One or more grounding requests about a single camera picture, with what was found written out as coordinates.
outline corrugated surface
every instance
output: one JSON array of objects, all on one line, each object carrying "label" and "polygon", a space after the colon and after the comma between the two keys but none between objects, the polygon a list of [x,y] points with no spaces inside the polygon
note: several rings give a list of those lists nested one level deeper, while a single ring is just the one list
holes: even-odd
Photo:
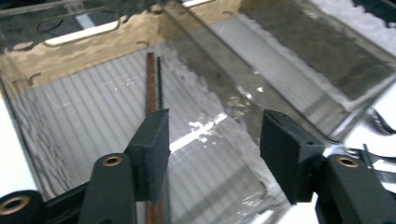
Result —
[{"label": "corrugated surface", "polygon": [[[174,152],[168,176],[172,222],[246,223],[252,218],[246,211],[253,216],[270,207],[277,214],[282,212],[285,198],[278,195],[279,188],[244,125],[224,113],[222,102],[207,89],[205,80],[189,71],[166,44],[99,64],[22,95],[22,99],[29,98],[24,105],[35,110],[26,114],[18,110],[31,122],[23,129],[29,133],[26,135],[34,137],[32,133],[37,132],[49,140],[43,140],[47,143],[43,146],[34,138],[27,140],[28,146],[34,146],[31,150],[37,156],[33,160],[39,163],[40,179],[47,183],[49,196],[87,181],[99,157],[125,149],[145,117],[149,51],[162,57],[164,106],[171,109]],[[252,196],[255,205],[247,210],[244,204]]]}]

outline white surface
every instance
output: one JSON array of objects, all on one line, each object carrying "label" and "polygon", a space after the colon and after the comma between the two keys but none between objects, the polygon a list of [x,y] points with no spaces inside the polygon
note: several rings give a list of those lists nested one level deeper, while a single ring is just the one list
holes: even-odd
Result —
[{"label": "white surface", "polygon": [[17,190],[36,189],[4,99],[0,99],[0,127],[0,197]]},{"label": "white surface", "polygon": [[279,220],[278,224],[309,223],[317,224],[318,218],[315,212],[315,203],[318,195],[314,194],[311,203],[297,203],[289,212]]},{"label": "white surface", "polygon": [[[373,105],[381,114],[387,115],[387,120],[396,118],[396,83],[386,91]],[[373,120],[363,120],[348,135],[345,140],[346,147],[362,149],[366,144],[369,151],[383,157],[396,157],[396,134],[389,135],[379,131],[373,126]]]}]

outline copper rod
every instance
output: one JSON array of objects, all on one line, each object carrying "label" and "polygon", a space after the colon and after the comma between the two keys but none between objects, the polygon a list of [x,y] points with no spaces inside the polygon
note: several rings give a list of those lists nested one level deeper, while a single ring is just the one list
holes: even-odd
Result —
[{"label": "copper rod", "polygon": [[[146,115],[157,110],[155,90],[154,53],[147,56]],[[161,199],[156,203],[146,203],[146,224],[162,224],[163,207]]]},{"label": "copper rod", "polygon": [[156,111],[154,53],[148,53],[146,79],[146,115]]}]

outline screw hole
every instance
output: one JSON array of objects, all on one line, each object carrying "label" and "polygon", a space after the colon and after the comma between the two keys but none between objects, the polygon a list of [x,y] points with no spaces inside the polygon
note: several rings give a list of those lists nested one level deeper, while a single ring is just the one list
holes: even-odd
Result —
[{"label": "screw hole", "polygon": [[115,166],[120,164],[122,161],[122,158],[119,156],[115,156],[115,157],[109,157],[107,159],[105,159],[105,161],[103,162],[104,166]]},{"label": "screw hole", "polygon": [[359,166],[357,162],[355,162],[351,159],[345,158],[345,157],[340,157],[337,160],[338,160],[338,162],[340,162],[341,164],[343,164],[347,167],[356,168]]},{"label": "screw hole", "polygon": [[8,199],[4,203],[0,204],[0,216],[5,216],[18,212],[29,202],[30,198],[26,196],[17,196]]}]

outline metal rod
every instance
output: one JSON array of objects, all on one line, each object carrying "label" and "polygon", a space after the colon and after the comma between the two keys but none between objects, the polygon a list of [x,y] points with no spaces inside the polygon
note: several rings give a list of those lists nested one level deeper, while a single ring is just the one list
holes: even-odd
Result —
[{"label": "metal rod", "polygon": [[157,81],[158,81],[158,108],[163,109],[163,75],[161,70],[161,58],[157,57]]},{"label": "metal rod", "polygon": [[[146,115],[156,111],[156,90],[154,74],[154,53],[149,52],[147,55],[147,85],[146,85]],[[146,224],[163,223],[163,207],[161,199],[156,203],[146,203]]]}]

